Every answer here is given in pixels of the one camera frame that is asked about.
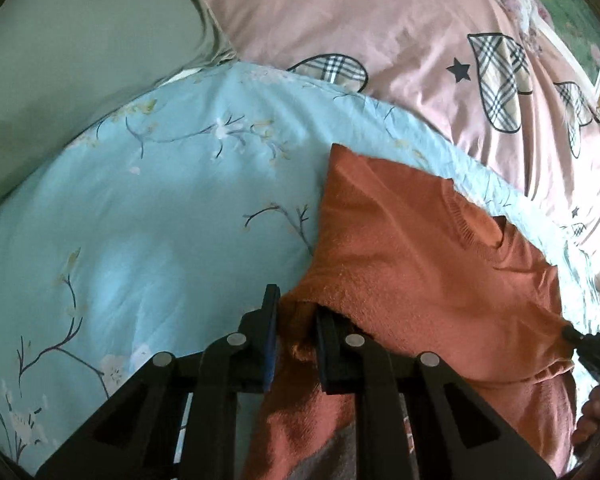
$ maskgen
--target human hand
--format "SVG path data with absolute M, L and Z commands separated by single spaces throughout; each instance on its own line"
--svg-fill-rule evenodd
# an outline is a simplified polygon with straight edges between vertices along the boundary
M 593 388 L 589 400 L 582 407 L 582 416 L 576 425 L 576 430 L 571 435 L 574 446 L 590 439 L 600 428 L 600 386 Z

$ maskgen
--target ribbed neckline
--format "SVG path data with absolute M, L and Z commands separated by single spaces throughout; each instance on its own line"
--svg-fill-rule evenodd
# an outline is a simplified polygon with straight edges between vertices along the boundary
M 464 199 L 458 195 L 454 189 L 452 180 L 443 180 L 442 195 L 446 208 L 449 211 L 449 215 L 458 229 L 458 235 L 462 246 L 466 249 L 475 251 L 478 256 L 489 262 L 501 263 L 509 254 L 513 245 L 517 232 L 516 227 L 509 221 L 506 221 L 502 231 L 502 241 L 500 245 L 498 247 L 491 247 L 480 239 L 480 236 L 464 218 L 461 205 L 459 204 L 459 200 Z

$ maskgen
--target bed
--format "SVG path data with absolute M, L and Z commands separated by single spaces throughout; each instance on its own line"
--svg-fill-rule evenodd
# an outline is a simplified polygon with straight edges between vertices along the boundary
M 334 142 L 451 178 L 506 216 L 558 266 L 565 318 L 600 332 L 585 252 L 600 243 L 600 118 L 550 45 L 530 54 L 494 0 L 474 1 L 462 18 L 475 27 L 460 36 L 460 14 L 440 0 L 419 3 L 421 22 L 397 7 L 380 20 L 363 0 L 346 0 L 347 12 L 345 0 L 207 1 L 243 61 L 215 31 L 213 56 L 177 60 L 57 156 L 37 153 L 0 206 L 1 452 L 35 473 L 152 354 L 201 351 L 258 306 L 266 283 L 293 287 L 311 261 Z M 440 8 L 443 41 L 418 40 Z M 493 64 L 474 72 L 489 45 L 518 68 L 508 125 L 483 106 Z M 191 70 L 165 82 L 176 67 Z M 53 146 L 75 136 L 62 134 Z M 579 364 L 574 378 L 579 408 L 593 382 Z M 237 470 L 259 402 L 240 398 Z

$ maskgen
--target orange sweater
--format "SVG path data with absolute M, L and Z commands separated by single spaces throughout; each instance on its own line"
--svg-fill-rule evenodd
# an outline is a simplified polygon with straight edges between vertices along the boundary
M 439 354 L 560 474 L 574 384 L 557 269 L 444 180 L 334 144 L 312 265 L 280 307 L 283 352 L 243 478 L 283 480 L 352 421 L 320 391 L 315 304 L 390 351 Z

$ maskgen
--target star print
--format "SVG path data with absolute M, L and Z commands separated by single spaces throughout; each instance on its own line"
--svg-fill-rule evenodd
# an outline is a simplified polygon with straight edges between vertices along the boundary
M 470 64 L 463 64 L 458 61 L 458 58 L 454 58 L 454 63 L 452 66 L 446 67 L 449 72 L 451 72 L 454 76 L 456 76 L 456 83 L 462 81 L 462 79 L 467 79 L 467 81 L 471 81 L 469 77 L 469 67 Z

